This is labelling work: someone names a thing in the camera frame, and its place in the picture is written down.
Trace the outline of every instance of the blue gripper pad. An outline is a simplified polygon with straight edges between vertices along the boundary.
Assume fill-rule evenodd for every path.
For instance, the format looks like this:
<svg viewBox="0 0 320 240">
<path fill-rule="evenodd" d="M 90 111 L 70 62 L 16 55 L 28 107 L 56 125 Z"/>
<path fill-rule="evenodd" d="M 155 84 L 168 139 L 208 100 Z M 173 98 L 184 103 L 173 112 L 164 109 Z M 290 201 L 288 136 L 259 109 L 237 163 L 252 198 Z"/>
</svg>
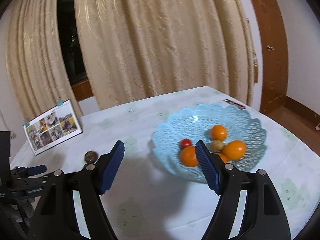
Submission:
<svg viewBox="0 0 320 240">
<path fill-rule="evenodd" d="M 47 171 L 47 166 L 45 165 L 40 165 L 40 166 L 36 166 L 36 167 L 30 167 L 28 168 L 28 175 L 29 176 L 35 176 L 41 173 L 44 173 Z"/>
<path fill-rule="evenodd" d="M 196 158 L 199 162 L 200 168 L 208 183 L 208 186 L 216 194 L 220 193 L 219 174 L 216 171 L 212 161 L 210 160 L 205 145 L 202 141 L 196 143 Z"/>
<path fill-rule="evenodd" d="M 111 188 L 113 180 L 116 177 L 117 171 L 124 157 L 124 143 L 122 141 L 117 141 L 109 154 L 111 154 L 110 159 L 100 178 L 101 183 L 99 191 L 101 195 Z"/>
</svg>

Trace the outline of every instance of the orange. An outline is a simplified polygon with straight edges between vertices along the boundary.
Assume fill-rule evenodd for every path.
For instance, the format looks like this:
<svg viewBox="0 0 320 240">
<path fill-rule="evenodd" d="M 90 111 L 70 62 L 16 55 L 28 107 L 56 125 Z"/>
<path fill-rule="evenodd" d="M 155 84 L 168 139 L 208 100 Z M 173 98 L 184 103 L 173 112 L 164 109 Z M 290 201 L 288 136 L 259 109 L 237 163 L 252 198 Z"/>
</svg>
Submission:
<svg viewBox="0 0 320 240">
<path fill-rule="evenodd" d="M 215 153 L 215 154 L 219 155 L 224 163 L 228 162 L 228 158 L 224 154 L 222 153 Z"/>
<path fill-rule="evenodd" d="M 196 158 L 196 147 L 188 146 L 184 148 L 180 153 L 180 161 L 187 167 L 196 167 L 199 165 Z"/>
<path fill-rule="evenodd" d="M 222 149 L 222 153 L 228 158 L 228 160 L 236 161 L 244 155 L 245 150 L 246 146 L 243 142 L 232 141 L 225 145 Z"/>
<path fill-rule="evenodd" d="M 212 139 L 214 140 L 224 141 L 228 136 L 227 129 L 219 124 L 212 127 L 210 130 L 210 133 L 211 133 Z"/>
</svg>

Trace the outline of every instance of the curtain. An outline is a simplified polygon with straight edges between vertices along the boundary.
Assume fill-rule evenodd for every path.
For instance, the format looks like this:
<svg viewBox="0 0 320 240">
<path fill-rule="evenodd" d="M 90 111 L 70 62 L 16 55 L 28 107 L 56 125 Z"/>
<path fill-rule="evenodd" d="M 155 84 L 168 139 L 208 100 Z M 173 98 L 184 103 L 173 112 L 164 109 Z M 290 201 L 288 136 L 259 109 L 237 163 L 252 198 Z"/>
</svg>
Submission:
<svg viewBox="0 0 320 240">
<path fill-rule="evenodd" d="M 71 99 L 78 106 L 63 63 L 57 0 L 13 0 L 7 37 L 7 73 L 25 119 Z"/>
<path fill-rule="evenodd" d="M 250 27 L 249 19 L 246 17 L 244 8 L 242 5 L 241 0 L 235 0 L 239 16 L 241 18 L 243 31 L 244 31 L 244 37 L 246 42 L 246 50 L 247 50 L 247 59 L 248 59 L 248 94 L 247 94 L 247 105 L 252 105 L 253 100 L 253 88 L 254 88 L 254 77 L 255 77 L 255 65 L 257 64 L 257 60 L 254 57 L 255 51 L 253 47 L 253 41 L 252 41 L 252 32 Z"/>
<path fill-rule="evenodd" d="M 75 7 L 100 109 L 199 86 L 250 104 L 236 0 L 75 0 Z"/>
</svg>

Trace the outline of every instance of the door knob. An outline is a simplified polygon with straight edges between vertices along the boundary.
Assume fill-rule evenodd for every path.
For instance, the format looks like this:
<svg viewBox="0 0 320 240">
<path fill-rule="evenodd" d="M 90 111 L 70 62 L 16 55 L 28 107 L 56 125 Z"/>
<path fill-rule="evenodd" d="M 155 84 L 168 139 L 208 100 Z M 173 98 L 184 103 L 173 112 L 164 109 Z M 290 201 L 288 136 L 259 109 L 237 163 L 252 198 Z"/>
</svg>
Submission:
<svg viewBox="0 0 320 240">
<path fill-rule="evenodd" d="M 275 50 L 272 46 L 270 46 L 270 45 L 267 45 L 267 49 L 269 50 L 269 51 L 272 51 L 272 50 Z"/>
</svg>

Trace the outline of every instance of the photo book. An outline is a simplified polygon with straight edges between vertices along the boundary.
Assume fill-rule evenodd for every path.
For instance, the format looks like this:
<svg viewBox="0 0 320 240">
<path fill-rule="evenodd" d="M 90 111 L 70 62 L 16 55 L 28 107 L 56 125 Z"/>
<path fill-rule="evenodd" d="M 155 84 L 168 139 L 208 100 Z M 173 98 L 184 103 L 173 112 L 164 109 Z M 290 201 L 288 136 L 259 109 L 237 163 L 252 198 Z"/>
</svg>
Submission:
<svg viewBox="0 0 320 240">
<path fill-rule="evenodd" d="M 82 133 L 70 100 L 41 114 L 23 128 L 35 155 Z"/>
</svg>

